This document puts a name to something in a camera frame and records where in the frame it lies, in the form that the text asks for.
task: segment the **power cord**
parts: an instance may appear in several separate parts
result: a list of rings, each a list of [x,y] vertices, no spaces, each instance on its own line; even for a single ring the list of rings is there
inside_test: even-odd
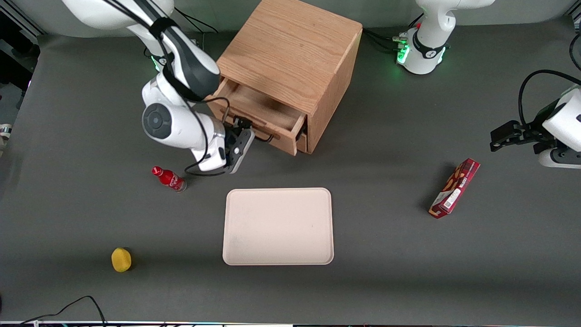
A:
[[[75,304],[75,303],[77,303],[77,302],[81,301],[81,300],[82,300],[82,299],[84,299],[84,298],[89,298],[89,299],[91,299],[91,301],[93,302],[93,304],[94,304],[94,305],[95,305],[95,307],[97,308],[97,311],[99,311],[99,316],[100,316],[100,318],[101,318],[101,323],[103,323],[103,327],[105,327],[105,326],[106,326],[106,324],[105,324],[105,321],[106,321],[106,320],[105,320],[105,316],[103,315],[103,311],[101,311],[101,308],[99,307],[99,304],[97,304],[97,301],[95,301],[95,299],[94,299],[92,296],[90,296],[90,295],[85,295],[85,296],[83,296],[83,297],[80,297],[80,298],[78,298],[78,299],[74,300],[73,302],[71,302],[71,303],[67,304],[65,307],[63,307],[62,309],[60,309],[60,311],[59,311],[59,312],[57,312],[57,313],[55,313],[55,314],[40,315],[40,316],[38,316],[38,317],[34,317],[34,318],[30,318],[30,319],[28,319],[28,320],[25,320],[25,321],[23,321],[23,322],[19,323],[19,324],[18,324],[18,327],[22,327],[22,326],[24,326],[24,325],[28,324],[28,323],[29,323],[29,322],[31,322],[31,321],[36,321],[36,320],[43,319],[43,318],[46,318],[46,317],[55,317],[55,316],[58,316],[58,315],[59,315],[59,314],[61,314],[61,313],[62,313],[64,310],[66,310],[68,307],[70,307],[71,305],[73,305],[73,304]]]
[[[197,19],[197,18],[194,18],[194,17],[192,17],[192,16],[190,16],[190,15],[188,15],[188,14],[184,13],[184,12],[182,12],[181,10],[179,10],[179,9],[177,9],[177,8],[175,9],[175,11],[177,11],[178,13],[180,13],[180,14],[181,14],[183,17],[188,17],[188,18],[191,18],[191,19],[195,20],[196,22],[198,22],[198,23],[200,23],[200,24],[204,24],[204,25],[206,25],[207,27],[210,27],[212,30],[214,30],[214,32],[218,33],[218,30],[217,30],[217,29],[215,29],[215,28],[214,28],[212,25],[210,25],[210,24],[206,24],[206,23],[204,23],[203,21],[201,21],[201,20],[199,20],[199,19]]]
[[[412,27],[414,24],[416,24],[420,18],[422,18],[424,16],[424,13],[422,12],[421,15],[419,15],[416,19],[414,19],[413,22],[411,22],[407,27]]]
[[[370,31],[369,29],[363,29],[363,34],[369,36],[370,40],[373,41],[375,44],[379,45],[380,47],[382,47],[383,49],[389,50],[390,52],[393,52],[393,48],[388,47],[385,44],[382,44],[381,42],[379,42],[377,39],[380,39],[382,41],[391,41],[390,38],[387,38],[385,36],[382,36],[380,34],[377,34],[376,32]]]
[[[579,79],[576,79],[575,77],[573,77],[573,76],[571,76],[571,75],[567,75],[567,74],[565,74],[565,73],[558,72],[558,71],[556,71],[556,70],[550,70],[550,69],[540,69],[540,70],[537,70],[537,71],[535,71],[535,72],[532,72],[532,73],[531,73],[529,76],[527,76],[527,77],[525,78],[525,80],[522,82],[522,84],[521,84],[521,89],[520,89],[520,90],[519,90],[519,92],[518,92],[518,116],[519,116],[519,118],[521,119],[521,125],[524,127],[524,129],[525,129],[525,130],[526,130],[526,131],[527,131],[529,134],[531,134],[531,136],[532,136],[532,137],[533,137],[533,138],[534,138],[534,139],[535,139],[537,142],[540,142],[540,143],[543,143],[543,144],[544,144],[544,143],[546,143],[546,141],[542,140],[542,139],[541,139],[541,138],[540,138],[538,135],[533,135],[533,134],[531,133],[531,131],[530,131],[530,127],[529,127],[529,125],[528,125],[528,124],[526,123],[526,121],[525,121],[525,115],[523,114],[523,110],[522,110],[522,96],[523,96],[523,94],[524,94],[524,92],[525,92],[525,87],[526,87],[527,83],[529,82],[529,80],[530,80],[531,78],[533,78],[533,76],[535,76],[535,75],[538,75],[538,74],[551,74],[551,75],[559,76],[559,77],[561,77],[561,78],[563,78],[563,79],[566,79],[566,80],[568,80],[568,81],[570,81],[570,82],[573,82],[573,83],[575,83],[575,84],[578,84],[578,85],[581,85],[581,80],[579,80]]]
[[[183,12],[181,12],[179,9],[175,8],[175,11],[177,11],[179,14],[181,14],[185,20],[187,20],[191,25],[193,25],[200,33],[204,34],[205,32],[202,31],[201,28],[198,27],[198,25],[196,25],[194,22],[192,22],[187,16],[186,14],[184,14]]]
[[[200,173],[192,173],[192,172],[188,172],[189,169],[193,168],[192,165],[187,166],[184,169],[184,172],[188,175],[193,175],[193,176],[199,176],[199,177],[215,177],[215,176],[219,176],[219,175],[223,175],[226,172],[219,172],[219,173],[208,173],[208,174],[200,174]]]
[[[575,67],[577,67],[577,69],[581,70],[581,66],[579,66],[579,63],[577,62],[577,60],[575,59],[575,56],[573,54],[573,49],[575,47],[575,43],[579,39],[579,36],[581,36],[581,34],[577,33],[577,35],[575,35],[575,37],[571,41],[571,44],[569,44],[569,56],[571,57],[571,61],[573,61],[573,64],[575,65]]]
[[[135,20],[137,23],[139,23],[140,25],[142,25],[144,28],[146,28],[146,29],[148,29],[148,30],[149,30],[150,26],[149,26],[149,25],[148,25],[148,24],[147,24],[147,23],[146,23],[146,22],[145,22],[143,19],[141,19],[140,17],[138,17],[138,16],[137,16],[135,13],[131,12],[130,10],[128,10],[128,9],[127,9],[127,7],[125,7],[123,4],[121,4],[121,3],[119,2],[119,0],[103,0],[103,1],[105,1],[106,3],[108,3],[109,5],[111,5],[112,7],[116,8],[116,9],[117,9],[117,10],[119,10],[121,13],[125,14],[126,16],[128,16],[128,17],[132,18],[132,19],[133,19],[133,20]],[[162,12],[162,13],[163,13],[163,14],[164,14],[166,17],[167,17],[167,14],[166,14],[166,13],[164,13],[164,12],[163,12],[163,10],[162,10],[162,9],[161,9],[161,8],[160,8],[160,7],[159,7],[159,6],[158,6],[158,5],[155,3],[155,2],[153,2],[153,1],[152,1],[151,3],[153,3],[153,4],[154,4],[154,5],[157,7],[157,9],[158,9],[159,11],[161,11],[161,12]],[[162,37],[158,37],[158,38],[157,38],[157,41],[158,41],[158,43],[159,43],[159,45],[160,45],[160,48],[161,48],[161,49],[162,49],[162,51],[163,51],[163,55],[164,55],[164,57],[165,57],[165,58],[167,58],[167,59],[169,59],[170,57],[169,57],[169,55],[168,55],[168,53],[167,53],[166,47],[163,45],[163,42],[162,42]],[[174,73],[174,71],[173,71],[173,67],[172,67],[172,65],[171,65],[171,62],[170,62],[170,61],[168,61],[168,62],[166,63],[166,67],[168,68],[169,72],[170,72],[170,73],[171,73],[171,74],[172,74],[172,75],[175,77],[175,73]],[[204,135],[204,140],[205,140],[205,143],[206,143],[206,146],[205,146],[205,149],[204,149],[204,154],[202,155],[202,157],[201,157],[201,158],[200,158],[198,161],[196,161],[195,163],[193,163],[192,165],[189,165],[189,166],[186,168],[186,170],[187,170],[187,169],[190,169],[190,168],[193,168],[193,167],[195,167],[195,166],[199,165],[199,164],[200,164],[200,163],[201,163],[201,162],[202,162],[204,159],[206,159],[206,155],[208,154],[208,150],[209,150],[209,144],[208,144],[208,135],[206,134],[206,129],[204,128],[204,125],[202,124],[202,121],[200,120],[200,117],[199,117],[199,116],[198,116],[198,114],[197,114],[197,113],[196,113],[196,112],[195,112],[195,111],[192,109],[192,107],[189,105],[189,103],[188,103],[188,100],[187,100],[187,99],[185,99],[185,98],[184,98],[183,96],[181,96],[181,95],[180,95],[180,97],[182,98],[182,100],[183,100],[183,102],[186,104],[186,106],[187,106],[187,107],[190,109],[190,111],[192,111],[192,113],[193,113],[194,117],[195,117],[195,118],[196,118],[196,120],[198,121],[198,124],[200,125],[200,128],[202,129],[202,134]],[[195,103],[208,103],[208,102],[212,102],[212,101],[215,101],[215,100],[218,100],[218,99],[224,99],[224,100],[226,100],[226,102],[227,102],[226,113],[225,113],[225,115],[224,115],[224,117],[226,117],[226,116],[227,116],[227,114],[228,114],[228,111],[229,111],[229,109],[230,109],[230,101],[229,101],[228,99],[224,98],[224,97],[218,97],[218,98],[213,98],[213,99],[210,99],[210,100],[203,100],[203,101],[192,101],[192,102],[195,102]]]

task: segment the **open drawer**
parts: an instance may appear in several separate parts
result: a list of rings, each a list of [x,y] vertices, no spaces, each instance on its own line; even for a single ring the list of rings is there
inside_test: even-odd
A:
[[[280,150],[296,155],[297,142],[300,150],[306,150],[306,137],[300,134],[306,119],[304,113],[226,78],[208,99],[215,97],[225,97],[230,101],[227,122],[232,123],[234,116],[244,117],[252,121],[256,137],[262,140],[272,137],[270,144]],[[214,116],[222,119],[226,111],[225,101],[208,102],[208,106]]]

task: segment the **red bottle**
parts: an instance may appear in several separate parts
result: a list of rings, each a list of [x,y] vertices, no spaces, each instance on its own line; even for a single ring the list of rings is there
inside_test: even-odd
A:
[[[171,187],[178,193],[183,192],[185,188],[188,187],[184,179],[176,175],[171,170],[164,170],[161,167],[155,166],[151,169],[151,172],[157,176],[157,178],[159,178],[159,181],[163,185]]]

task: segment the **black strap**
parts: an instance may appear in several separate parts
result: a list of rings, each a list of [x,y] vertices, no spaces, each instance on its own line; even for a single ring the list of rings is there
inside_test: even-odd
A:
[[[192,90],[190,90],[187,86],[185,86],[182,82],[180,82],[178,79],[175,78],[175,76],[170,72],[169,66],[171,65],[171,62],[173,61],[173,58],[171,58],[170,60],[168,60],[166,62],[166,65],[163,66],[163,77],[166,78],[166,80],[170,83],[170,85],[175,89],[175,91],[181,95],[182,97],[190,100],[190,101],[201,101],[204,100],[204,98],[196,95],[194,92],[192,92]]]
[[[419,39],[418,39],[418,31],[415,31],[414,37],[413,37],[412,41],[414,43],[414,47],[417,50],[419,50],[419,52],[422,53],[422,56],[424,57],[424,59],[432,59],[432,58],[434,58],[446,46],[444,44],[441,47],[437,47],[437,48],[426,47],[425,45],[421,44],[421,42],[419,41]]]
[[[173,19],[167,17],[160,17],[156,19],[155,22],[153,22],[153,24],[151,24],[151,26],[148,29],[155,39],[161,40],[162,32],[171,26],[179,27],[179,25],[176,22],[174,22]]]

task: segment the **wooden box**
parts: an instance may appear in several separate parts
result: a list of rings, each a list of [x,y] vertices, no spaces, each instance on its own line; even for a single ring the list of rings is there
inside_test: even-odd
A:
[[[217,63],[234,116],[296,155],[312,153],[353,73],[362,26],[298,0],[262,0]],[[224,101],[209,102],[217,118]]]

